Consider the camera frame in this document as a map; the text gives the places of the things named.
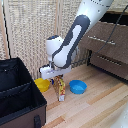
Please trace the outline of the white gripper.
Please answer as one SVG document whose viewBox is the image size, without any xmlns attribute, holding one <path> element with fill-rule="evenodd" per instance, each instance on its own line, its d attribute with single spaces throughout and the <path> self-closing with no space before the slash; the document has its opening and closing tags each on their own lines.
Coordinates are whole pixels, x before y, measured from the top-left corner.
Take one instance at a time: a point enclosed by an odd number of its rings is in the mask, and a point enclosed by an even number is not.
<svg viewBox="0 0 128 128">
<path fill-rule="evenodd" d="M 41 77 L 43 79 L 49 79 L 58 75 L 63 75 L 70 71 L 71 71 L 71 67 L 68 67 L 66 69 L 61 69 L 61 68 L 53 69 L 49 65 L 45 65 L 40 68 Z M 54 85 L 54 79 L 50 79 L 50 83 Z"/>
</svg>

